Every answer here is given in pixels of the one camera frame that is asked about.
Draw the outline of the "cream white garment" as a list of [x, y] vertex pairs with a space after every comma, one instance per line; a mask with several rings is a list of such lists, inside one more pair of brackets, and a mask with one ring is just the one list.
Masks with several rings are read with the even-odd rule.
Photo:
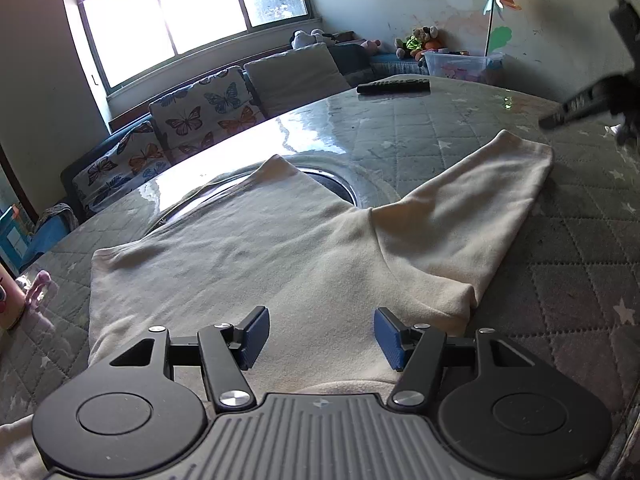
[[360, 209], [273, 156], [219, 200], [93, 254], [89, 362], [153, 325], [191, 336], [265, 306], [254, 393], [387, 394], [374, 311], [462, 335], [552, 164], [550, 146], [501, 131], [402, 200]]

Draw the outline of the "clear plastic storage box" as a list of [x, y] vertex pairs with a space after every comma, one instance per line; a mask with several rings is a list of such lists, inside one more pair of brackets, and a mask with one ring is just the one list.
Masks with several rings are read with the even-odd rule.
[[496, 86], [503, 76], [503, 53], [460, 55], [426, 52], [424, 61], [431, 76], [491, 84]]

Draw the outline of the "black remote control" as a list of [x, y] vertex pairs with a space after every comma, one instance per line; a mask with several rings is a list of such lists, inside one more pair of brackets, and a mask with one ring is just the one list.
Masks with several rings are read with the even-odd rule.
[[390, 94], [425, 93], [431, 91], [428, 78], [380, 79], [357, 87], [360, 96], [389, 96]]

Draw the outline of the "plush toy pile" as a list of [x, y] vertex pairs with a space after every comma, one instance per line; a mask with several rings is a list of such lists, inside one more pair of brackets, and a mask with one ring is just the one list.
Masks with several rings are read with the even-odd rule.
[[406, 39], [395, 40], [396, 56], [400, 60], [413, 58], [419, 61], [424, 52], [438, 51], [444, 47], [439, 38], [439, 30], [436, 26], [422, 26], [413, 29]]

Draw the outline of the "pink cartoon water bottle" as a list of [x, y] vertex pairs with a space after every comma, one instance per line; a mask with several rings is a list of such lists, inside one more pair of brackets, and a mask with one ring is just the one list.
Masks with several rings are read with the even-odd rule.
[[10, 330], [25, 310], [25, 293], [4, 266], [0, 266], [0, 327]]

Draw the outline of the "blue cabinet in doorway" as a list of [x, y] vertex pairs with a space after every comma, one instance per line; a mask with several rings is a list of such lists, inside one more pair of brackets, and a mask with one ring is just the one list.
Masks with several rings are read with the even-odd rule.
[[1, 215], [1, 260], [17, 276], [32, 240], [32, 222], [20, 204], [12, 204]]

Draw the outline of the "butterfly cushion near window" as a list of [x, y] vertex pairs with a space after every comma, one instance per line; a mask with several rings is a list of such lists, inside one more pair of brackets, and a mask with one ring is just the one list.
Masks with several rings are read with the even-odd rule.
[[160, 138], [177, 160], [259, 125], [265, 115], [240, 66], [231, 66], [152, 102]]

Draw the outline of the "plain grey cushion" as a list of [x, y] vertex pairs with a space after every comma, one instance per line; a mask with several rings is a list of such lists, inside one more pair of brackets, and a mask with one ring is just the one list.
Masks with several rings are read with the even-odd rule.
[[350, 89], [325, 44], [269, 55], [244, 70], [269, 118]]

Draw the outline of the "white plush toy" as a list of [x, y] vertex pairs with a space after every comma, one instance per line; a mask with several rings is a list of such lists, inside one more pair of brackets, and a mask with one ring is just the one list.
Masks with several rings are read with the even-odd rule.
[[334, 35], [328, 34], [321, 29], [313, 29], [311, 32], [296, 30], [291, 37], [291, 48], [294, 50], [306, 48], [313, 44], [326, 44], [334, 46], [336, 39]]

